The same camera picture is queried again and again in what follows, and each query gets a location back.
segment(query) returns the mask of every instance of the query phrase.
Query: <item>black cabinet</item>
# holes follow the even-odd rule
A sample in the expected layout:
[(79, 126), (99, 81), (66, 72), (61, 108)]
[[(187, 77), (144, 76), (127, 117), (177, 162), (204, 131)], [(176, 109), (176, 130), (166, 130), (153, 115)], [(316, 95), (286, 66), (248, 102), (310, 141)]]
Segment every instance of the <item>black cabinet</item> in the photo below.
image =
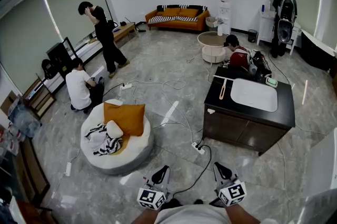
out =
[(287, 132), (288, 129), (234, 117), (205, 105), (203, 137), (265, 153)]
[[(248, 73), (218, 67), (215, 73), (229, 79), (246, 79), (265, 84), (265, 78), (256, 81)], [(205, 100), (203, 137), (234, 144), (265, 153), (292, 127), (295, 127), (295, 109), (291, 86), (278, 82), (277, 110), (269, 112), (236, 103), (231, 97), (233, 82), (227, 80), (222, 99), (219, 98), (223, 79), (214, 77)]]

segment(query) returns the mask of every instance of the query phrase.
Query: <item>round white coffee table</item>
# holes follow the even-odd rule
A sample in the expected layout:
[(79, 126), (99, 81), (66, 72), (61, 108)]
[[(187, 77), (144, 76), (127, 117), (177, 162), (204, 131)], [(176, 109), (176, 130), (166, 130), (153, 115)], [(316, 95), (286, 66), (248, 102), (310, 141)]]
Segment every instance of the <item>round white coffee table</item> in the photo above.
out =
[(227, 35), (219, 36), (217, 32), (205, 32), (198, 36), (198, 42), (203, 45), (202, 58), (210, 63), (225, 60), (226, 50), (223, 46)]

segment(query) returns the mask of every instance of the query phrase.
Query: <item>human hand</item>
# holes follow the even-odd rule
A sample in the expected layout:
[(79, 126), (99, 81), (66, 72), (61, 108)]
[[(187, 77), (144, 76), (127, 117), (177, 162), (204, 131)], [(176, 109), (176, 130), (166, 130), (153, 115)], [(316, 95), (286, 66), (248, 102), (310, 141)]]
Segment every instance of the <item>human hand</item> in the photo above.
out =
[(91, 14), (89, 7), (87, 7), (87, 8), (84, 10), (84, 13), (85, 13), (85, 15), (87, 15), (87, 16), (88, 16), (89, 14)]

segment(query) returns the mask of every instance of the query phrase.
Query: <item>striped cushion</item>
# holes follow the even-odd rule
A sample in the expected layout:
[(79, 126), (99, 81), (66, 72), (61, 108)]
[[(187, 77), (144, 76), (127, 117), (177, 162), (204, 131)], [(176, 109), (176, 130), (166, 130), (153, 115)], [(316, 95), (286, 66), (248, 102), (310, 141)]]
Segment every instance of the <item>striped cushion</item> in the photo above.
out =
[(166, 22), (166, 21), (173, 21), (176, 20), (175, 16), (155, 16), (152, 17), (149, 21), (148, 24), (154, 24), (154, 23), (160, 23), (160, 22)]
[(175, 20), (194, 22), (194, 21), (197, 21), (198, 18), (197, 17), (187, 17), (187, 16), (176, 16)]
[(177, 8), (177, 7), (180, 7), (181, 9), (189, 9), (189, 8), (190, 9), (200, 9), (202, 12), (207, 10), (207, 6), (204, 6), (204, 5), (192, 5), (192, 4), (180, 4), (180, 5), (178, 5), (178, 4), (174, 4), (174, 5), (158, 5), (157, 11), (163, 12), (163, 11), (165, 11), (166, 8)]

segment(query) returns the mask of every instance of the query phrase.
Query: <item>man in white shirt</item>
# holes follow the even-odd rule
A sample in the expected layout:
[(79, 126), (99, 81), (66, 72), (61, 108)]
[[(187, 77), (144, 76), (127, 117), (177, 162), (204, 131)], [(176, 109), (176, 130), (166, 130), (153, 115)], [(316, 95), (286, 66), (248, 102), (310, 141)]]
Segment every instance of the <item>man in white shirt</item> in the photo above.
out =
[(175, 200), (173, 208), (169, 206), (161, 211), (145, 209), (132, 224), (277, 224), (273, 219), (260, 222), (240, 205), (218, 208), (197, 200), (199, 202), (193, 205), (181, 206), (176, 199), (172, 200)]
[(83, 70), (83, 62), (80, 58), (73, 59), (72, 63), (73, 70), (65, 77), (72, 103), (71, 109), (83, 110), (86, 114), (90, 107), (102, 103), (104, 85), (100, 82), (96, 84), (90, 78)]

